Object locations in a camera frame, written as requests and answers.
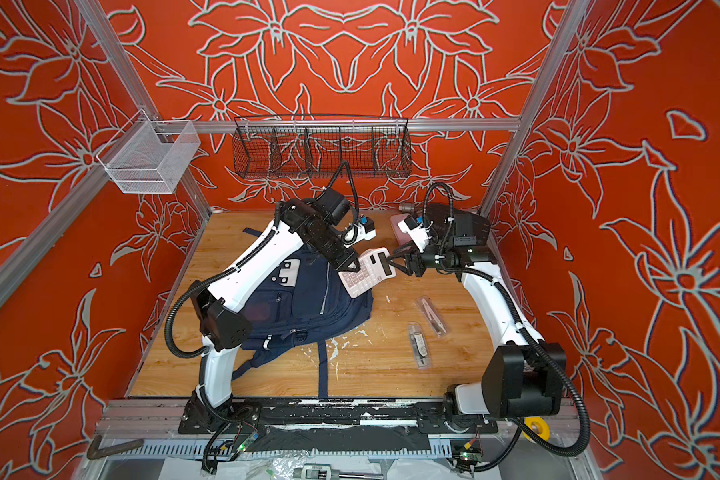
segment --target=navy blue backpack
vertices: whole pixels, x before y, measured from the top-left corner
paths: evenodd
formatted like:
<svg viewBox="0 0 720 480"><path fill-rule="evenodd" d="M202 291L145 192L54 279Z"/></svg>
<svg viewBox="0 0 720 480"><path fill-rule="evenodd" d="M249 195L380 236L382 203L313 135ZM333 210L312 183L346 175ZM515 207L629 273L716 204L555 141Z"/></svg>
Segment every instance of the navy blue backpack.
<svg viewBox="0 0 720 480"><path fill-rule="evenodd" d="M253 229L246 232L258 235ZM318 396L328 396L326 340L371 318L373 295L351 298L338 273L309 245L304 245L275 268L253 291L240 310L253 325L243 350L254 350L232 375L271 362L295 346L317 343L320 363Z"/></svg>

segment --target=wooden table surface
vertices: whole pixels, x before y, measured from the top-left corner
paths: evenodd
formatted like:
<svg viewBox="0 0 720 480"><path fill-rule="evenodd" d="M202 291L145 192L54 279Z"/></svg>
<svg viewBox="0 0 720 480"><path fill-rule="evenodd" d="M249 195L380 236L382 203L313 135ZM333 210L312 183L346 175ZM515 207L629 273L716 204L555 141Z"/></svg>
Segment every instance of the wooden table surface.
<svg viewBox="0 0 720 480"><path fill-rule="evenodd" d="M356 245L358 252L397 241L389 217L397 212L366 212L378 234ZM272 212L214 214L202 236L180 292L194 280L203 280L227 268L254 240L246 226L263 230ZM439 339L414 301L429 296L447 323L450 333ZM422 278L398 272L373 289L371 319L360 327L327 341L328 394L330 396L441 396L455 383L479 381L493 347L488 329L469 293L452 275L428 270ZM431 351L432 368L416 367L408 324L421 325ZM187 302L176 316L173 335L182 350L200 347L198 319ZM253 352L240 351L236 364ZM277 360L249 370L232 383L235 396L317 396L318 354L315 344L294 348ZM200 359L182 360L168 351L159 333L136 378L133 396L188 396L197 384Z"/></svg>

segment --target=metal bracket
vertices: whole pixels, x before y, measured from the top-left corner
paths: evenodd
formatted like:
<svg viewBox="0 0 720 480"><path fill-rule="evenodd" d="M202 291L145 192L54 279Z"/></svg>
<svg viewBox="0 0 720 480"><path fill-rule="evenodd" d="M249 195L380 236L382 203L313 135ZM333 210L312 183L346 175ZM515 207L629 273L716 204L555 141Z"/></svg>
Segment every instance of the metal bracket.
<svg viewBox="0 0 720 480"><path fill-rule="evenodd" d="M101 445L101 435L95 435L94 439L90 441L88 451L85 457L89 460L97 460L98 458L108 457L110 455L116 455L118 453L128 452L129 450L135 450L144 446L144 439L139 438L138 440L131 440L130 442L119 443L117 445L99 448Z"/></svg>

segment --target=orange floral wallpaper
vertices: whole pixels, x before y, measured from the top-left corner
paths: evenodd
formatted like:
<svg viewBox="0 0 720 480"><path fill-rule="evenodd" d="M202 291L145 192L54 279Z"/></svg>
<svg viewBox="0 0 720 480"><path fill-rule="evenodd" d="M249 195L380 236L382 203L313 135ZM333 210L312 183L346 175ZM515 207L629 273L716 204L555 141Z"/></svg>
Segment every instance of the orange floral wallpaper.
<svg viewBox="0 0 720 480"><path fill-rule="evenodd" d="M605 478L720 478L720 0L592 2L491 216Z"/></svg>
<svg viewBox="0 0 720 480"><path fill-rule="evenodd" d="M0 265L135 111L71 0L0 2Z"/></svg>
<svg viewBox="0 0 720 480"><path fill-rule="evenodd" d="M146 2L102 5L162 116L517 116L565 8L561 0ZM415 135L413 175L363 182L362 206L395 208L449 182L480 204L508 133ZM320 180L244 180L231 141L206 136L192 172L213 206L271 208Z"/></svg>
<svg viewBox="0 0 720 480"><path fill-rule="evenodd" d="M0 479L71 478L122 398L202 219L108 183L0 310Z"/></svg>
<svg viewBox="0 0 720 480"><path fill-rule="evenodd" d="M0 0L0 265L135 111L71 1ZM1 480L71 478L201 223L182 187L110 183L3 306Z"/></svg>

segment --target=wall-mounted basket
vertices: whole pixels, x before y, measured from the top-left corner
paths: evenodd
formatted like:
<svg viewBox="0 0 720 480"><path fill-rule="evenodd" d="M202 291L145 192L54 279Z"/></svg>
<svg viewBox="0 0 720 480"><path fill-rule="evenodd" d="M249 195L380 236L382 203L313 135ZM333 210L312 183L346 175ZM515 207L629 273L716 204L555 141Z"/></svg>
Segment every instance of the wall-mounted basket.
<svg viewBox="0 0 720 480"><path fill-rule="evenodd" d="M346 160L356 178L406 178L411 136L404 118L310 115L293 125L238 117L232 136L242 178L330 178Z"/></svg>
<svg viewBox="0 0 720 480"><path fill-rule="evenodd" d="M126 194L173 193L200 147L195 126L187 121L178 135L157 134L152 122L142 119L131 128L125 145L102 160L104 169Z"/></svg>

